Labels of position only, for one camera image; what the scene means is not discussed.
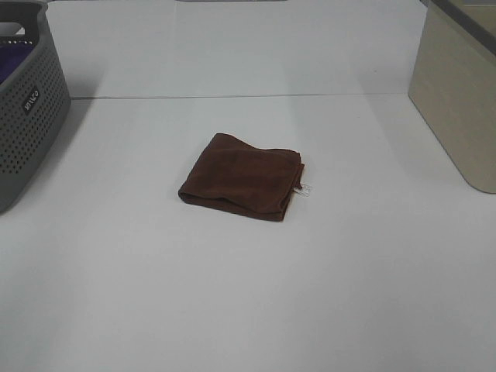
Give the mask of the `brown towel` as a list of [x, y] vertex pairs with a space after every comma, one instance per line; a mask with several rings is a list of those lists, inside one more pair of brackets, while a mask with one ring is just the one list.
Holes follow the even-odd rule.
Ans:
[[259, 149], [225, 133], [203, 149], [179, 198], [191, 205], [271, 222], [284, 220], [305, 165], [288, 149]]

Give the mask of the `beige storage bin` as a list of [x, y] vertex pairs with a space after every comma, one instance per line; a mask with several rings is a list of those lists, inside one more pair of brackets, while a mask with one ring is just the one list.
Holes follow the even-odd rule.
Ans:
[[495, 192], [495, 5], [430, 1], [408, 97], [463, 179]]

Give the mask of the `grey perforated plastic basket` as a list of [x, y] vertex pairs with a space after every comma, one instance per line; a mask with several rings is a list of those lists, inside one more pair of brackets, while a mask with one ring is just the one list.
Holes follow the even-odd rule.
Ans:
[[2, 36], [1, 45], [35, 45], [33, 62], [10, 87], [1, 87], [1, 210], [19, 199], [62, 128], [71, 97], [41, 1], [3, 1], [1, 21], [25, 32]]

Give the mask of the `purple towel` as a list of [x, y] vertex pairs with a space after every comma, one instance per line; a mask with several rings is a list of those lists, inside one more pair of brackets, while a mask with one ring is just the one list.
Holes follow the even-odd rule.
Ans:
[[35, 45], [11, 43], [1, 45], [1, 87], [13, 85], [33, 62]]

